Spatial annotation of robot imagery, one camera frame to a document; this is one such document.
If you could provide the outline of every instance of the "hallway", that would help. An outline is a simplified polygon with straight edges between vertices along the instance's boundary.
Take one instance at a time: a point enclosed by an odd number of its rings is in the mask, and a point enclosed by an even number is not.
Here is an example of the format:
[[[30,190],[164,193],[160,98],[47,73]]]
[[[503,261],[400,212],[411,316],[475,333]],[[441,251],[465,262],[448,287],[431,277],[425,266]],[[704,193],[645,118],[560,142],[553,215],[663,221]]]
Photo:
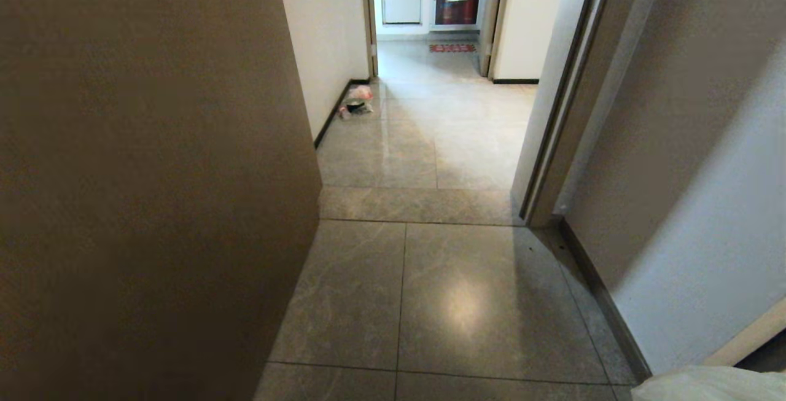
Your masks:
[[[375,112],[317,150],[322,222],[255,399],[629,399],[561,239],[509,197],[536,87],[427,45],[380,43]]]

